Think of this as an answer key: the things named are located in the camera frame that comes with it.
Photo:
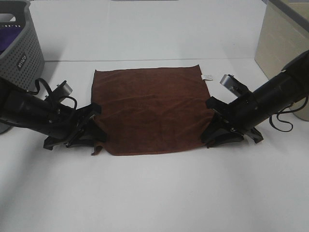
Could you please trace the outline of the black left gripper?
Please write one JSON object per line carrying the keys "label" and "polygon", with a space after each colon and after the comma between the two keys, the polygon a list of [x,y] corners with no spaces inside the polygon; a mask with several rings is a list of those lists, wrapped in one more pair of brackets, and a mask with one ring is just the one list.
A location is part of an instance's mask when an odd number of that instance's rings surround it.
{"label": "black left gripper", "polygon": [[101,115],[101,106],[92,103],[88,106],[73,111],[72,117],[60,123],[60,125],[51,127],[51,134],[44,140],[43,147],[52,150],[56,145],[65,145],[69,135],[84,120],[93,119]]}

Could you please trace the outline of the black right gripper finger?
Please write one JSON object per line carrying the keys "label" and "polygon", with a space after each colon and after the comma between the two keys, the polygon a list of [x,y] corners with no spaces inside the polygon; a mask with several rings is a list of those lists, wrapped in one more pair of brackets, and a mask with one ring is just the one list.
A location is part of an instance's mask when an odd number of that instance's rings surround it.
{"label": "black right gripper finger", "polygon": [[95,142],[106,142],[107,133],[91,119],[84,119],[69,135],[66,147],[94,147]]}

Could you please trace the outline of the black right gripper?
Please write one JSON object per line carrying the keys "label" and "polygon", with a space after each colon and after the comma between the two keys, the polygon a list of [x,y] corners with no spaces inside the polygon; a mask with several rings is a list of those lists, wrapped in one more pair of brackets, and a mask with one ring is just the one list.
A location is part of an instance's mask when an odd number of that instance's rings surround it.
{"label": "black right gripper", "polygon": [[259,93],[245,93],[227,104],[215,97],[206,101],[206,106],[215,114],[200,139],[207,148],[227,143],[242,142],[248,135],[259,143],[264,138],[255,128],[264,120],[264,97]]}

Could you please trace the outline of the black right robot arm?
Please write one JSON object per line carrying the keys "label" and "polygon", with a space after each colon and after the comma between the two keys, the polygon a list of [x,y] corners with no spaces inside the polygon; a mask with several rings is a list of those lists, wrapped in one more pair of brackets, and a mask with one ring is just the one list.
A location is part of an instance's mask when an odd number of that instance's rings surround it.
{"label": "black right robot arm", "polygon": [[199,66],[95,71],[91,102],[101,109],[87,128],[92,146],[113,155],[160,154],[200,146],[262,141],[256,126],[309,97],[309,54],[289,62],[255,91],[226,74],[220,83],[236,98],[211,96]]}

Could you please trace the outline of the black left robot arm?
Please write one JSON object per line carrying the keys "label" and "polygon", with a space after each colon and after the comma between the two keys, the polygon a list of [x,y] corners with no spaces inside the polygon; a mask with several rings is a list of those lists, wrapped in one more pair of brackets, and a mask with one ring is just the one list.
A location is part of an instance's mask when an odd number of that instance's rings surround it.
{"label": "black left robot arm", "polygon": [[36,91],[27,91],[0,80],[1,123],[47,135],[43,147],[48,150],[61,144],[67,148],[94,147],[97,141],[106,142],[107,133],[94,122],[101,114],[98,104],[78,108],[66,81],[51,90],[44,79],[38,78],[35,86]]}

